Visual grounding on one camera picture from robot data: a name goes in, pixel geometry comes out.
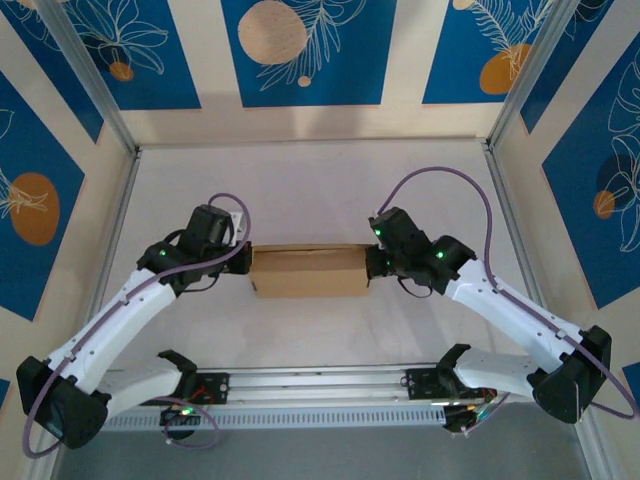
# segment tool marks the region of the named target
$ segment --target orange circle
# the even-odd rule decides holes
[[[301,87],[308,87],[309,85],[311,85],[311,78],[307,77],[306,75],[301,76],[298,79],[298,85],[300,85]]]
[[[40,173],[23,173],[9,187],[10,196],[13,189],[31,197],[47,195],[38,203],[41,208],[24,203],[11,208],[11,222],[20,238],[38,247],[46,245],[56,234],[60,220],[60,200],[56,187]],[[13,198],[19,199],[19,193],[15,192]]]
[[[613,196],[613,193],[607,190],[598,192],[595,200],[593,201],[593,209],[595,210],[596,215],[598,215],[603,220],[606,220],[611,215],[613,215],[615,208],[616,199]]]
[[[133,68],[123,62],[113,62],[109,65],[109,72],[121,82],[130,82],[134,76]]]
[[[508,93],[513,86],[516,75],[512,72],[512,63],[517,74],[522,67],[531,45],[520,43],[500,52],[489,60],[480,73],[480,88],[489,95]]]

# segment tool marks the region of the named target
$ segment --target white leaf drawing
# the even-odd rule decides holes
[[[3,0],[7,9],[15,16],[26,32],[39,42],[44,43],[52,50],[60,51],[58,44],[55,42],[44,22],[38,15],[38,12],[29,8],[17,0]]]
[[[609,192],[596,213],[620,213],[620,252],[629,253],[640,246],[640,140],[633,135],[617,135],[611,140],[617,171],[607,182]]]
[[[540,29],[555,0],[540,0],[537,7],[529,0],[524,13],[516,15],[510,0],[474,0],[468,10],[475,15],[480,33],[489,38],[493,49],[509,59],[510,78],[513,80],[522,65],[522,48]]]
[[[571,40],[575,40],[578,25],[580,23],[596,22],[602,16],[602,12],[607,3],[609,3],[609,0],[590,0],[588,2],[581,0],[571,20],[569,20],[567,27],[564,29],[564,33],[571,38]]]
[[[609,112],[609,131],[633,134],[640,128],[640,50],[627,66]]]
[[[312,79],[322,70],[324,62],[331,61],[332,52],[340,53],[341,41],[338,27],[346,25],[364,9],[367,0],[289,0],[288,5],[300,17],[304,24],[307,43],[302,52],[294,59],[276,65],[262,65],[257,75],[264,78],[260,91],[284,81],[287,85],[301,77]],[[348,14],[347,5],[358,2]]]
[[[21,21],[27,32],[50,48],[59,51],[36,10],[16,0],[2,0]],[[153,51],[167,42],[169,32],[139,21],[137,0],[69,0],[61,3],[88,50],[95,50],[97,58],[107,66],[118,61],[139,66],[162,75],[165,65]]]
[[[15,112],[7,109],[0,109],[0,140],[9,132],[13,115]],[[21,207],[33,208],[41,212],[46,212],[47,207],[43,202],[47,198],[47,193],[43,195],[29,195],[11,184],[0,168],[0,218],[5,218],[11,210],[20,211]]]

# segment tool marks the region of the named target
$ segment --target decorative wallpaper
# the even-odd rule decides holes
[[[35,317],[84,174],[0,73],[0,307]]]
[[[640,35],[543,168],[598,307],[640,287]]]
[[[395,0],[222,0],[244,107],[377,105]]]
[[[28,0],[0,0],[0,10],[94,142],[104,121]]]
[[[122,110],[200,108],[166,0],[68,0],[62,6]],[[0,0],[0,7],[56,88],[72,99],[80,95],[32,3]]]
[[[553,0],[451,0],[423,103],[501,102]]]
[[[581,0],[520,115],[531,133],[614,0]]]

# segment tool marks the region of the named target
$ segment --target wire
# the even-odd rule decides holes
[[[190,288],[189,290],[185,290],[182,293],[196,293],[196,292],[206,292],[207,290],[209,290],[210,288],[213,288],[213,286],[218,283],[218,279],[220,278],[220,275],[218,274],[214,279],[213,282],[211,282],[209,285],[207,285],[206,287],[202,287],[202,288]]]
[[[233,195],[232,193],[217,193],[209,199],[208,205],[211,205],[213,201],[217,200],[218,198],[230,198],[234,200],[242,209],[242,213],[247,223],[242,240],[240,240],[238,244],[231,251],[225,253],[224,255],[221,255],[220,257],[214,258],[213,260],[171,268],[157,275],[154,275],[153,277],[148,278],[147,280],[141,282],[139,285],[134,287],[131,291],[129,291],[126,294],[124,300],[119,300],[115,302],[111,307],[109,307],[109,309],[106,312],[104,312],[104,314],[91,326],[91,328],[87,331],[87,333],[75,343],[75,346],[71,349],[69,356],[60,362],[60,364],[55,368],[53,373],[49,376],[47,381],[44,383],[44,385],[36,395],[36,399],[34,400],[33,405],[29,410],[29,414],[27,415],[27,421],[25,422],[24,429],[22,431],[22,451],[28,458],[31,458],[31,459],[42,458],[60,447],[61,442],[58,440],[54,445],[40,452],[34,452],[31,449],[29,438],[31,436],[31,430],[33,429],[33,424],[35,422],[36,414],[38,413],[38,410],[40,410],[40,407],[44,402],[45,397],[49,393],[49,390],[51,390],[51,386],[53,385],[53,382],[56,381],[56,379],[60,376],[63,370],[69,365],[69,363],[71,363],[71,359],[74,358],[74,356],[82,349],[82,347],[120,309],[120,307],[128,304],[132,298],[138,295],[145,288],[158,282],[159,280],[165,277],[168,277],[170,275],[175,275],[178,273],[188,272],[191,270],[197,270],[201,268],[210,268],[215,265],[220,265],[221,263],[226,262],[227,260],[232,258],[234,255],[239,253],[244,248],[245,244],[249,240],[249,234],[251,233],[251,216],[249,215],[249,210],[247,209],[247,206],[240,198]],[[166,398],[171,398],[171,397],[160,397],[160,399],[166,399]],[[177,400],[175,403],[179,403],[180,405],[192,407],[196,411],[203,411],[197,405],[191,405],[185,402],[184,400],[171,399],[171,401],[173,400]],[[209,414],[206,412],[204,412],[203,415],[209,420],[213,419],[213,417],[209,418],[208,416]]]
[[[406,280],[406,278],[400,278],[398,277],[398,283],[400,284],[400,286],[402,287],[402,289],[407,292],[409,295],[411,295],[412,297],[416,297],[416,298],[429,298],[431,296],[431,294],[433,293],[433,288],[431,287],[427,287],[429,289],[429,293],[427,293],[426,295],[416,295],[415,293],[413,293],[411,290],[409,290],[409,288],[407,288],[407,286],[404,284],[404,281]]]
[[[480,420],[479,422],[476,421],[475,424],[471,425],[469,428],[465,428],[462,432],[460,433],[454,433],[453,436],[454,437],[459,437],[460,435],[464,435],[465,437],[467,435],[469,435],[472,431],[474,431],[476,428],[478,428],[480,425],[482,425],[483,423],[485,423],[487,420],[489,420],[489,418],[493,417],[493,415],[500,409],[502,408],[502,406],[505,404],[505,402],[507,401],[507,398],[509,398],[509,393],[506,393],[504,397],[502,397],[500,399],[500,401],[498,402],[498,404],[495,406],[495,408],[493,409],[493,411],[491,411],[491,413],[489,413],[485,418],[483,418],[482,420]]]
[[[489,197],[487,197],[487,194],[484,192],[484,190],[482,190],[482,187],[466,173],[461,172],[460,170],[456,170],[455,168],[440,167],[440,166],[420,168],[414,172],[411,172],[410,174],[405,176],[402,180],[400,180],[398,185],[395,186],[395,188],[391,192],[391,195],[389,195],[387,200],[382,204],[382,207],[380,207],[380,210],[378,210],[378,215],[384,212],[384,210],[387,208],[389,203],[391,203],[391,200],[393,200],[393,198],[396,196],[400,188],[402,188],[402,186],[405,183],[407,183],[410,179],[412,179],[416,175],[419,175],[421,173],[427,173],[427,172],[451,173],[453,175],[456,175],[466,180],[469,184],[471,184],[471,186],[476,190],[476,192],[478,192],[478,194],[480,195],[480,198],[482,199],[482,203],[484,203],[484,207],[487,213],[487,233],[485,235],[485,242],[484,242],[484,268],[485,268],[485,272],[487,274],[487,278],[489,282],[491,283],[493,288],[495,288],[495,290],[499,292],[502,296],[504,296],[513,304],[515,304],[516,306],[518,306],[519,308],[527,312],[536,320],[540,321],[540,323],[542,323],[544,326],[550,329],[553,333],[558,334],[560,332],[560,328],[558,328],[555,324],[547,320],[543,315],[535,311],[526,303],[522,302],[515,296],[511,295],[509,292],[501,289],[500,286],[498,285],[498,282],[496,281],[493,275],[493,272],[491,270],[491,262],[490,262],[491,236],[493,234],[493,212],[491,211],[491,204],[489,203]],[[589,350],[587,350],[579,342],[571,338],[571,336],[565,334],[562,338],[565,342],[571,345],[575,350],[577,350],[582,355],[584,355],[598,370],[600,370],[600,372],[603,375],[607,377],[607,379],[611,381],[611,383],[613,383],[613,385],[618,389],[618,391],[622,394],[624,399],[627,401],[627,403],[631,407],[632,413],[628,414],[628,413],[620,412],[618,410],[614,410],[605,405],[601,405],[597,402],[592,402],[591,405],[593,405],[595,408],[600,409],[604,412],[615,415],[616,417],[637,421],[640,418],[640,407],[638,406],[635,399],[633,398],[633,395],[624,387],[624,385],[622,385],[620,380],[618,380],[618,378],[611,372],[611,370],[609,370]]]
[[[181,228],[180,230],[175,230],[175,231],[171,232],[169,235],[167,235],[166,237],[164,237],[164,241],[167,242],[167,243],[171,243],[177,237],[182,235],[184,233],[184,231],[185,231],[184,228]]]
[[[216,422],[216,419],[213,418],[213,415],[207,412],[204,408],[194,403],[189,403],[188,401],[182,400],[181,398],[177,398],[177,397],[157,397],[155,398],[155,400],[158,400],[160,402],[168,402],[171,404],[177,403],[178,405],[182,405],[184,407],[193,408],[196,412],[198,412],[200,415],[206,418],[211,423],[211,425],[213,425],[213,428],[216,432],[215,438],[209,443],[203,443],[201,445],[189,445],[186,443],[178,442],[177,440],[174,440],[169,436],[169,425],[171,421],[174,418],[180,418],[180,415],[176,415],[175,417],[171,418],[169,421],[167,421],[167,423],[164,424],[164,429],[162,431],[164,438],[167,440],[167,443],[169,445],[175,445],[176,447],[186,448],[188,450],[207,450],[209,448],[213,448],[216,446],[216,444],[218,443],[218,440],[220,440],[220,427],[218,426],[218,422]]]

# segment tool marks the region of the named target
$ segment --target beige circle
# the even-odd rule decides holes
[[[466,10],[473,5],[475,0],[453,0],[453,8],[456,10]]]
[[[240,19],[238,37],[249,58],[263,65],[289,62],[307,45],[302,19],[276,0],[263,0],[251,7]]]
[[[303,75],[298,79],[298,85],[300,85],[301,87],[308,87],[309,85],[311,85],[311,79],[306,75]]]
[[[58,3],[64,3],[68,1],[69,0],[58,0]],[[30,8],[31,10],[34,10],[36,8],[33,0],[16,0],[16,2],[18,2],[20,5],[24,5],[25,7]]]

